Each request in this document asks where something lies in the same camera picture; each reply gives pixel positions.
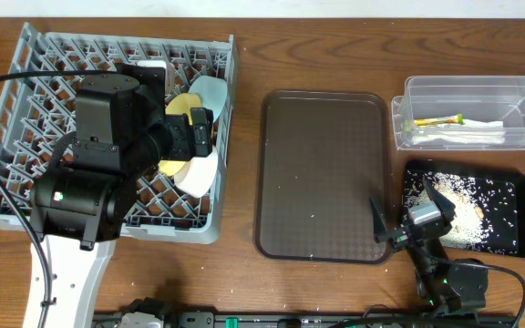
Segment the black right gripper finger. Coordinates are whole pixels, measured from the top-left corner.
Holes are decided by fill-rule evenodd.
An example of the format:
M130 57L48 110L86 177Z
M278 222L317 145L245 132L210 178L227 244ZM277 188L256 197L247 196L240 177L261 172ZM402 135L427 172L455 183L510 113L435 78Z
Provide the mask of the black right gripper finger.
M440 209L448 210L449 209L449 200L443 196L439 191L437 191L432 182L424 177L422 179L423 187L429 197L429 199Z
M370 208L373 214L373 231L375 242L388 242L391 239L391 235L386 230L386 226L383 221L383 215L376 206L373 199L369 199Z

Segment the yellow round plate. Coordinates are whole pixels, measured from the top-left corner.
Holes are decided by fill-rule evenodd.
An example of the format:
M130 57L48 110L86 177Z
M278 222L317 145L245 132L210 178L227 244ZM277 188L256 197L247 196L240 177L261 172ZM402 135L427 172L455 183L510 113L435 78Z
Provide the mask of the yellow round plate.
M166 106L165 115L190 114L191 108L203 108L200 97L191 93L180 94L172 99ZM159 171L166 176L172 177L189 161L190 160L165 160L163 157L159 163Z

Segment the pink small bowl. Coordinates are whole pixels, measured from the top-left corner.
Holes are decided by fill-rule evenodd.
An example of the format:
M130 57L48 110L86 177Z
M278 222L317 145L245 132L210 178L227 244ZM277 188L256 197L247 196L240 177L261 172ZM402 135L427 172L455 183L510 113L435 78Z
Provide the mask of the pink small bowl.
M194 157L184 164L174 175L175 186L193 198L201 198L215 180L218 161L218 151L213 146L207 157Z

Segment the light blue small bowl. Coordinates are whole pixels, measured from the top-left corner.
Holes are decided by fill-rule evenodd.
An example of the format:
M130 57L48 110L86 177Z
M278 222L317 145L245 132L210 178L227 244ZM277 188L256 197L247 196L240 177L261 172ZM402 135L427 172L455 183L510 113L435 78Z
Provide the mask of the light blue small bowl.
M211 110L214 120L217 121L228 96L227 82L217 77L198 77L191 84L189 92L200 97L202 106Z

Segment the white paper napkin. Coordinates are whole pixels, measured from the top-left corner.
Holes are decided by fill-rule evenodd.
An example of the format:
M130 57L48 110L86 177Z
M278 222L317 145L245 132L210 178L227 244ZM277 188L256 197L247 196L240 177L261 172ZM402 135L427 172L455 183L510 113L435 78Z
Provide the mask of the white paper napkin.
M502 144L505 130L502 121L482 122L464 119L463 125L442 124L438 126L416 128L412 133L412 143L439 144Z

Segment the green snack wrapper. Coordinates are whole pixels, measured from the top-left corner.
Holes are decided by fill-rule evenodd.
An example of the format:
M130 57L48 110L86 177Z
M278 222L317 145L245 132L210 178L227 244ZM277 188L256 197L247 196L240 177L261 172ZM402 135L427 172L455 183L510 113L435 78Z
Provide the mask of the green snack wrapper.
M439 117L439 118L421 118L415 119L414 124L417 127L429 127L429 126L439 126L439 125L463 125L464 120L461 114L456 114L452 116Z

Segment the white cup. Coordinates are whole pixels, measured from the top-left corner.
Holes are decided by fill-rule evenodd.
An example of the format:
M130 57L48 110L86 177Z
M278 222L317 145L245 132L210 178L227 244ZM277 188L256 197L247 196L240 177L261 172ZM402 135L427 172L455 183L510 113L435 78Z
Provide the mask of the white cup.
M159 68L162 70L165 80L165 94L169 95L175 89L175 66L171 62L158 59L144 59L137 62L138 67Z

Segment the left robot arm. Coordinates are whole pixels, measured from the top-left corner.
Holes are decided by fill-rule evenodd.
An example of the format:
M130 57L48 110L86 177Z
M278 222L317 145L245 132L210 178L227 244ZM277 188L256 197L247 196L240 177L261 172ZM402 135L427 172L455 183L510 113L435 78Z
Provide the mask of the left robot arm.
M31 190L35 250L46 266L32 270L30 291L49 287L46 327L88 327L98 288L138 180L163 160L190 161L213 152L211 110L169 114L165 98L174 66L159 60L87 71L76 93L76 128L55 145Z

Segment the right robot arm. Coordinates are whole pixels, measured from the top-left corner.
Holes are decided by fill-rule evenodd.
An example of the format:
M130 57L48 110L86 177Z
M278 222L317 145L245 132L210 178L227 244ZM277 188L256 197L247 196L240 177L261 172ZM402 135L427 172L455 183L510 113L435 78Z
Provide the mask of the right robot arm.
M402 226L389 231L374 201L370 202L375 241L394 252L406 251L414 264L417 292L430 300L433 315L473 313L486 306L488 271L479 261L450 260L440 238L452 229L456 206L424 179L428 202L404 208Z

